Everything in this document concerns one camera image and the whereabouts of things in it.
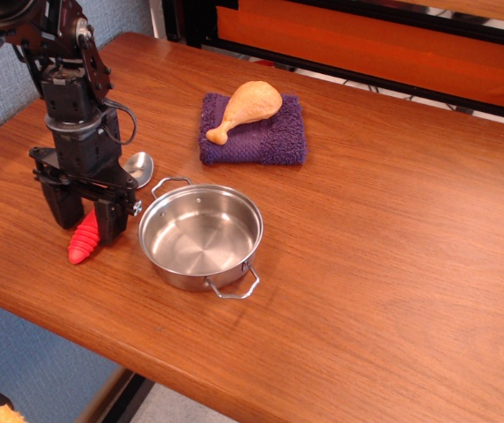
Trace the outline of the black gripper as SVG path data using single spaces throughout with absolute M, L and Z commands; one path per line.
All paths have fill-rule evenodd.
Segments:
M 96 202 L 100 243 L 112 244 L 125 231 L 128 215 L 142 211 L 137 182 L 119 163 L 122 142 L 117 111 L 97 109 L 83 122 L 46 116 L 45 123 L 54 146 L 35 146 L 29 155 L 56 223 L 63 229 L 73 228 L 85 216 L 83 201 Z

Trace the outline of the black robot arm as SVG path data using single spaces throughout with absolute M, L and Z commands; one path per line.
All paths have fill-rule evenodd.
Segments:
M 138 184 L 119 163 L 111 70 L 102 62 L 93 27 L 76 1 L 0 1 L 0 48 L 9 43 L 46 104 L 54 147 L 34 147 L 34 175 L 56 223 L 70 229 L 93 202 L 100 241 L 112 243 L 142 210 Z

